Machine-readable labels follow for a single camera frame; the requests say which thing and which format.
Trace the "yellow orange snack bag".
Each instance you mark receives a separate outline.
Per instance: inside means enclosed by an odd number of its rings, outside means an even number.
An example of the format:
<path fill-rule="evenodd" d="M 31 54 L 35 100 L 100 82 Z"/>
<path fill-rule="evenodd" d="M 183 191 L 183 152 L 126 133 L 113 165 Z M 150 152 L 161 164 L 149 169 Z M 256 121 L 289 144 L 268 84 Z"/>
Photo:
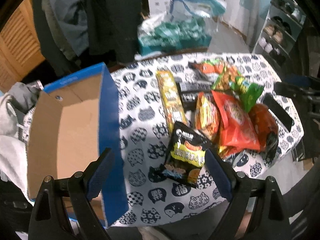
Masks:
<path fill-rule="evenodd" d="M 200 92 L 196 102 L 195 128 L 209 140 L 214 141 L 219 130 L 219 124 L 219 111 L 213 102 L 212 94 Z"/>

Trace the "grey towel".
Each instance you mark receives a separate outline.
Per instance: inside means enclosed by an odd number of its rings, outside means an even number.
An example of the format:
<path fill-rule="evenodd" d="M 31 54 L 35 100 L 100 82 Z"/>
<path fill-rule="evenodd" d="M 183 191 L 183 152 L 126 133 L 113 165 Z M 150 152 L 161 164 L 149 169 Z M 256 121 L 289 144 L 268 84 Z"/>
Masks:
<path fill-rule="evenodd" d="M 15 83 L 1 95 L 1 180 L 14 183 L 27 201 L 27 144 L 42 83 Z"/>

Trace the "hanging dark coats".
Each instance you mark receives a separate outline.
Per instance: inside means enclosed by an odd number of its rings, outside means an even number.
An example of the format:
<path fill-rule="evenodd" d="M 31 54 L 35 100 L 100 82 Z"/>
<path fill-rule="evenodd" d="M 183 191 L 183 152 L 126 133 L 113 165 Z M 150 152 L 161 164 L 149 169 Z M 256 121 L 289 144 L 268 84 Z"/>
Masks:
<path fill-rule="evenodd" d="M 138 51 L 142 0 L 32 0 L 41 54 L 58 77 L 103 62 L 126 65 Z"/>

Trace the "red shrimp chip bag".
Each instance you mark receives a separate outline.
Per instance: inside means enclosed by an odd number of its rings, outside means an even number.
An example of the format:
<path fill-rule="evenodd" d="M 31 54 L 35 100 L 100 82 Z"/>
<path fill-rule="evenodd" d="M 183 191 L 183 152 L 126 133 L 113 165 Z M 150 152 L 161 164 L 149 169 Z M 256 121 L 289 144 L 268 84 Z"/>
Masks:
<path fill-rule="evenodd" d="M 258 151 L 258 136 L 241 102 L 235 97 L 212 91 L 215 104 L 220 112 L 219 152 L 223 157 L 245 149 Z"/>

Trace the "black yellow snack bag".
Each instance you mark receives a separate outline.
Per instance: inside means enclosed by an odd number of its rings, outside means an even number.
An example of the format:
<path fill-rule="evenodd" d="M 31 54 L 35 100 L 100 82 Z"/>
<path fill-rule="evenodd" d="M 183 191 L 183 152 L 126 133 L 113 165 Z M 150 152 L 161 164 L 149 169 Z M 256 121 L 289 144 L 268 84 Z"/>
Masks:
<path fill-rule="evenodd" d="M 182 122 L 175 122 L 171 133 L 162 174 L 179 183 L 197 187 L 197 180 L 205 163 L 206 150 L 211 141 Z"/>

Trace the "dark red snack bag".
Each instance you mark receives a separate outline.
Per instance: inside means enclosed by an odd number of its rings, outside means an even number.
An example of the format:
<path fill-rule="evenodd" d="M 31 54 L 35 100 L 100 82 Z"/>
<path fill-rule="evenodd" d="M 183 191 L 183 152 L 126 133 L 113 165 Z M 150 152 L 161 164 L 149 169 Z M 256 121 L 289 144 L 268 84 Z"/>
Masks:
<path fill-rule="evenodd" d="M 259 140 L 260 152 L 267 161 L 272 162 L 279 143 L 276 120 L 268 107 L 262 103 L 256 103 L 248 114 Z"/>

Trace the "yellow biscuit pack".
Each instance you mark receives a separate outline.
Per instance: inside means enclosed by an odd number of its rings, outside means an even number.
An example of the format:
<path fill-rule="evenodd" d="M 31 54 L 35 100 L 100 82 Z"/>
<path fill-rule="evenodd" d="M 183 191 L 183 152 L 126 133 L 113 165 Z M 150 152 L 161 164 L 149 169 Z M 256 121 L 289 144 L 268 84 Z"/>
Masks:
<path fill-rule="evenodd" d="M 175 122 L 179 121 L 186 125 L 187 119 L 172 73 L 168 70 L 158 70 L 156 72 L 156 79 L 163 103 L 163 111 L 167 121 L 168 131 L 171 133 Z"/>

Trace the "teal box with bags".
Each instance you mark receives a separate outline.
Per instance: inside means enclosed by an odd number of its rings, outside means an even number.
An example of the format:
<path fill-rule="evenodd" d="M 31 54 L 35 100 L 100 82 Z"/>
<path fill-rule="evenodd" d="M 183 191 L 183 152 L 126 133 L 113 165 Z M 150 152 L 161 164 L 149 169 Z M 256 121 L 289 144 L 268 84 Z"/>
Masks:
<path fill-rule="evenodd" d="M 211 40 L 210 26 L 201 17 L 170 21 L 163 13 L 144 20 L 138 27 L 139 54 L 142 56 L 208 47 Z"/>

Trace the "black phone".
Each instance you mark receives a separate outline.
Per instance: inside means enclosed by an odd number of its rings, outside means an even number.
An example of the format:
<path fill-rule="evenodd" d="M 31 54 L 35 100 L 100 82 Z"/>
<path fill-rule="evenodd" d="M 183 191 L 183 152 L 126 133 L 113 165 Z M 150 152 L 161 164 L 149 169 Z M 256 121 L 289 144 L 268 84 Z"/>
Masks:
<path fill-rule="evenodd" d="M 278 118 L 281 124 L 286 128 L 288 132 L 291 132 L 293 125 L 293 119 L 289 114 L 281 107 L 279 103 L 274 100 L 272 94 L 266 93 L 263 98 L 263 104 Z"/>

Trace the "wooden louvered door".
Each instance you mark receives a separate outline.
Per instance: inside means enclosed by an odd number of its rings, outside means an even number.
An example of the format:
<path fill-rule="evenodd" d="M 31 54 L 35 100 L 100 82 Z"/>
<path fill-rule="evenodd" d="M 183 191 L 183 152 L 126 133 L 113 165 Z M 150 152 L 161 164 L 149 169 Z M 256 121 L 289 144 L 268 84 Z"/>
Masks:
<path fill-rule="evenodd" d="M 1 92 L 7 92 L 44 60 L 31 0 L 23 0 L 1 30 Z"/>

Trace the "shoe rack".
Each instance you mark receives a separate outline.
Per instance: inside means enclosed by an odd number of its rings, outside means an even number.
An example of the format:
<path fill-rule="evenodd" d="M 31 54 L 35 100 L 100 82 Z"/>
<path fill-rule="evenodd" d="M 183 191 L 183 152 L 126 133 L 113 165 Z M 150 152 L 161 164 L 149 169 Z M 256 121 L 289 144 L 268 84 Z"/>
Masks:
<path fill-rule="evenodd" d="M 306 14 L 295 0 L 271 0 L 253 52 L 280 69 L 290 59 L 305 20 Z"/>

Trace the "blue white plastic bag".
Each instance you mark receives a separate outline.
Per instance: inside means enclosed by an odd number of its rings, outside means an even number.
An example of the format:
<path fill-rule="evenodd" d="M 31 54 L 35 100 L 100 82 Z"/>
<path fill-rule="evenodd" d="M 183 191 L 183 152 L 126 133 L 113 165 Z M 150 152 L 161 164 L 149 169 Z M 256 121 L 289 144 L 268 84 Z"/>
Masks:
<path fill-rule="evenodd" d="M 211 18 L 223 15 L 227 4 L 223 0 L 171 0 L 169 14 L 176 18 Z"/>

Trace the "orange green snack bag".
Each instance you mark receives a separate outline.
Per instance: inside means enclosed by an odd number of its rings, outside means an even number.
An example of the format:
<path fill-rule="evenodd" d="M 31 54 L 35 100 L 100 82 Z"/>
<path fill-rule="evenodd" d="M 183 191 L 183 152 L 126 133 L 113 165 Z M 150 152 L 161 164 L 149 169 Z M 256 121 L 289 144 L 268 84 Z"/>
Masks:
<path fill-rule="evenodd" d="M 227 72 L 231 78 L 241 76 L 235 65 L 229 64 L 223 60 L 203 60 L 200 63 L 188 62 L 190 69 L 196 70 L 205 80 L 213 82 Z"/>

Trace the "green bean snack bag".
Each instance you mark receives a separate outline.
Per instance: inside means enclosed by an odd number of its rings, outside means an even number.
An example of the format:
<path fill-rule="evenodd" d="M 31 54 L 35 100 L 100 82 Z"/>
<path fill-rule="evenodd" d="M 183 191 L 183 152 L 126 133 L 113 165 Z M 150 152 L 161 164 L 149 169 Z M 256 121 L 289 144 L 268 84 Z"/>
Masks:
<path fill-rule="evenodd" d="M 225 64 L 217 80 L 213 83 L 212 89 L 217 91 L 231 90 L 239 97 L 244 110 L 248 113 L 262 95 L 264 86 L 248 81 L 240 74 L 236 66 Z"/>

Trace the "black snack pack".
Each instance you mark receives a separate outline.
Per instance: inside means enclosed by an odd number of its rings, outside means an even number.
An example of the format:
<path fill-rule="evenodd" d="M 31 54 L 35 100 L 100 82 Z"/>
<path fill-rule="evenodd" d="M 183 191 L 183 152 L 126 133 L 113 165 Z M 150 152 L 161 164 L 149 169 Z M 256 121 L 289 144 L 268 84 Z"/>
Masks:
<path fill-rule="evenodd" d="M 205 82 L 182 82 L 176 79 L 176 86 L 184 111 L 195 111 L 197 98 L 204 93 L 209 99 L 213 98 L 210 84 Z"/>

